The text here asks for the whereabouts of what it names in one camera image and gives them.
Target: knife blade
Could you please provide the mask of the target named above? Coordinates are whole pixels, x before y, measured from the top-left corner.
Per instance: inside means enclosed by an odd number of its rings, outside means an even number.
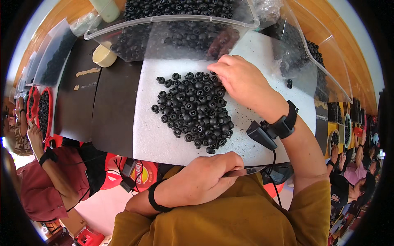
[[[254,173],[261,171],[263,168],[264,168],[264,166],[257,166],[257,167],[251,167],[251,168],[244,168],[244,169],[240,169],[240,170],[228,171],[222,176],[222,178],[238,177],[238,176],[245,176],[245,175],[249,175],[249,174],[254,174]]]

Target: cardboard box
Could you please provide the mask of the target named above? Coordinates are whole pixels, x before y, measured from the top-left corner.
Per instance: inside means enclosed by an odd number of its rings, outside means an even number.
[[[70,210],[67,214],[68,218],[62,218],[59,221],[63,227],[67,228],[70,236],[75,238],[87,226],[87,223],[75,209]]]
[[[100,246],[111,246],[112,235],[106,236],[104,240],[100,243]]]

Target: mustard yellow shirt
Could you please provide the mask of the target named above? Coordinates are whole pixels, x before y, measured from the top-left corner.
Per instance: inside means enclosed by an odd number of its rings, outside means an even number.
[[[217,199],[177,207],[154,220],[130,212],[115,218],[112,246],[327,245],[330,183],[299,192],[289,211],[262,186],[260,173],[239,177]]]

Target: pink shirt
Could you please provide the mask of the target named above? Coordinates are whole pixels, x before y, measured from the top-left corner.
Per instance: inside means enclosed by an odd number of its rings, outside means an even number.
[[[56,164],[67,176],[71,185],[81,198],[89,190],[84,163],[78,151],[72,147],[54,148],[58,156]],[[22,179],[20,201],[27,215],[34,221],[49,221],[57,218],[68,218],[60,193],[53,186],[47,173],[36,160],[17,170]]]
[[[355,185],[357,181],[367,176],[367,172],[368,171],[364,168],[363,164],[357,167],[356,163],[349,163],[344,173],[344,177],[349,181],[349,183]]]

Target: plastic bag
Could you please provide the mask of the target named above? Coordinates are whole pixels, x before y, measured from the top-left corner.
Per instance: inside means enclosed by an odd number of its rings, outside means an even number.
[[[259,29],[275,24],[281,15],[282,0],[253,0],[257,17],[260,19]]]
[[[71,23],[70,28],[72,33],[77,37],[83,36],[87,29],[90,27],[90,25],[95,21],[97,15],[97,11],[93,9],[88,14],[78,18],[78,20]],[[96,28],[98,25],[99,22],[97,22],[96,25],[92,25],[92,28]]]

